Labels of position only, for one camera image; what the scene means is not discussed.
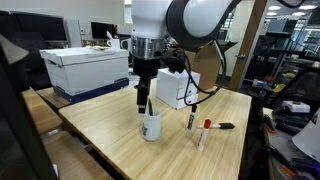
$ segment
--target white cup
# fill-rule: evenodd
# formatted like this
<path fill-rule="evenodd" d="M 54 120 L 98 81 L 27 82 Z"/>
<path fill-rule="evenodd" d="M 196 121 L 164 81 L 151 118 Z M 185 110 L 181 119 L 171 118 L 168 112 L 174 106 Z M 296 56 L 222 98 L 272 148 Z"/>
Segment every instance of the white cup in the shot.
<path fill-rule="evenodd" d="M 110 39 L 110 40 L 107 41 L 107 44 L 112 49 L 120 49 L 120 40 L 119 39 Z"/>
<path fill-rule="evenodd" d="M 122 48 L 122 49 L 125 49 L 125 48 L 124 48 L 124 45 L 123 45 L 124 42 L 127 42 L 127 44 L 128 44 L 127 50 L 128 50 L 129 52 L 131 52 L 131 38 L 125 39 L 125 40 L 122 40 L 122 41 L 121 41 L 121 48 Z"/>
<path fill-rule="evenodd" d="M 144 115 L 142 124 L 142 136 L 147 141 L 155 141 L 161 134 L 161 116 L 159 111 L 153 110 L 153 116 L 150 116 L 149 111 Z"/>

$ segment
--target cardboard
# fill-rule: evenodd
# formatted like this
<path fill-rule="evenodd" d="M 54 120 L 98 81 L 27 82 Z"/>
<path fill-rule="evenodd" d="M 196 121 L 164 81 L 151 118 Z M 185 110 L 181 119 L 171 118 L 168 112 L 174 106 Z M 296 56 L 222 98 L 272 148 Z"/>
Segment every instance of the cardboard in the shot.
<path fill-rule="evenodd" d="M 226 52 L 231 45 L 222 45 L 222 49 Z M 190 61 L 191 70 L 200 74 L 199 87 L 201 89 L 210 89 L 216 84 L 221 66 L 219 56 L 214 46 L 205 46 L 197 53 L 186 52 Z"/>

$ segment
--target light wood tabletop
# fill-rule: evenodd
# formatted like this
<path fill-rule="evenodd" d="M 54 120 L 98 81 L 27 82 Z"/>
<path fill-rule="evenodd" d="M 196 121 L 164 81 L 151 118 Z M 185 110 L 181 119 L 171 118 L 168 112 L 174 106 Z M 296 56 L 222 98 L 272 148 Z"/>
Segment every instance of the light wood tabletop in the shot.
<path fill-rule="evenodd" d="M 40 135 L 59 128 L 62 124 L 60 117 L 30 88 L 22 92 L 27 108 Z"/>
<path fill-rule="evenodd" d="M 130 179 L 238 179 L 251 97 L 221 89 L 200 104 L 194 127 L 205 119 L 231 122 L 232 130 L 209 130 L 204 150 L 196 146 L 201 130 L 186 131 L 191 108 L 172 109 L 150 98 L 161 113 L 161 137 L 148 142 L 141 136 L 144 115 L 138 114 L 137 91 L 127 87 L 59 110 L 104 158 Z"/>
<path fill-rule="evenodd" d="M 57 110 L 71 104 L 69 101 L 65 100 L 63 97 L 57 95 L 53 91 L 52 87 L 38 90 L 37 93 L 41 97 L 43 97 L 46 101 L 51 103 Z"/>
<path fill-rule="evenodd" d="M 112 177 L 67 132 L 44 140 L 51 159 L 57 164 L 60 180 L 112 179 Z"/>

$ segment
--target black marker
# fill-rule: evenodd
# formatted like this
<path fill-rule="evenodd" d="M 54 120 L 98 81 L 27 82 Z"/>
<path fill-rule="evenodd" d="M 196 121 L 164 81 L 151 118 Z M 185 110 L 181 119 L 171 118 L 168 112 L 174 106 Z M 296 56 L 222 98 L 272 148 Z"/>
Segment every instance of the black marker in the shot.
<path fill-rule="evenodd" d="M 191 110 L 189 123 L 188 123 L 188 132 L 189 133 L 192 132 L 192 125 L 193 125 L 194 117 L 196 115 L 196 111 L 197 111 L 197 105 L 192 105 L 192 110 Z"/>

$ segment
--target white box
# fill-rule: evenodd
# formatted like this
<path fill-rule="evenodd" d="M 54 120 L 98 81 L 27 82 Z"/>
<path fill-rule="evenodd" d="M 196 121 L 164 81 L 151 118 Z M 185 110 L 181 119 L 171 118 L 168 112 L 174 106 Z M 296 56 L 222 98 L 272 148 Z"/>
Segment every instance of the white box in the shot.
<path fill-rule="evenodd" d="M 200 74 L 191 72 L 194 81 L 199 84 Z M 193 83 L 188 82 L 188 74 L 184 71 L 181 74 L 169 72 L 168 69 L 160 69 L 157 77 L 156 96 L 175 109 L 186 106 L 184 94 L 189 83 L 187 102 L 195 103 L 198 100 L 197 88 Z"/>
<path fill-rule="evenodd" d="M 126 50 L 68 48 L 40 50 L 51 83 L 70 96 L 75 96 L 128 78 Z"/>

